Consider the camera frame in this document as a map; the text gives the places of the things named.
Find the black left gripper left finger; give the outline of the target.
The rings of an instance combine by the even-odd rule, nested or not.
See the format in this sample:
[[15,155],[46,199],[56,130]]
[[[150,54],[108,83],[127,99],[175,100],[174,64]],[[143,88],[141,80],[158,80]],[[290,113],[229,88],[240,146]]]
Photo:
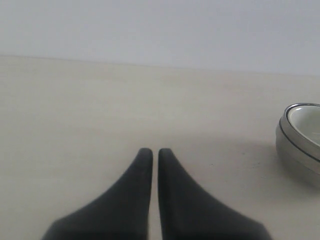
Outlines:
[[153,152],[141,148],[123,175],[101,196],[52,223],[44,240],[146,240]]

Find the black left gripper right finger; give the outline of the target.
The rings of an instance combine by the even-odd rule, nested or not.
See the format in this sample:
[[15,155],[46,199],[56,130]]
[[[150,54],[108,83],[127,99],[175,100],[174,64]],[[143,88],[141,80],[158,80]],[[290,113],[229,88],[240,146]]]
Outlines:
[[270,240],[258,221],[206,192],[173,151],[158,152],[158,204],[164,240]]

